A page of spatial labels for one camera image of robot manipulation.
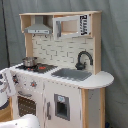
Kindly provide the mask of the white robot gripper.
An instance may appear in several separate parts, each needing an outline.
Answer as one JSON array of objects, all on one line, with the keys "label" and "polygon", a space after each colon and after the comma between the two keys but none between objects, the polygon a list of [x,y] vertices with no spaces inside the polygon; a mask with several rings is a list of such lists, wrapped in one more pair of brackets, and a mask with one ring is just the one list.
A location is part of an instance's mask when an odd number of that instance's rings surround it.
[{"label": "white robot gripper", "polygon": [[13,96],[16,93],[12,75],[8,68],[0,71],[0,93],[6,93],[8,96]]}]

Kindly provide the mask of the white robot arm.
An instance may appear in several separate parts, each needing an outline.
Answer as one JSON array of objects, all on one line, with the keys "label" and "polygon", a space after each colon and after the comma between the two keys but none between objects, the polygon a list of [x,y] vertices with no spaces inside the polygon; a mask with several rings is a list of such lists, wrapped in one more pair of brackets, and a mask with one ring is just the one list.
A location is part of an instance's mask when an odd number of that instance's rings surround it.
[{"label": "white robot arm", "polygon": [[[0,70],[0,110],[9,105],[9,98],[16,93],[15,85],[8,68]],[[19,119],[1,122],[0,128],[40,128],[38,118],[26,114]]]}]

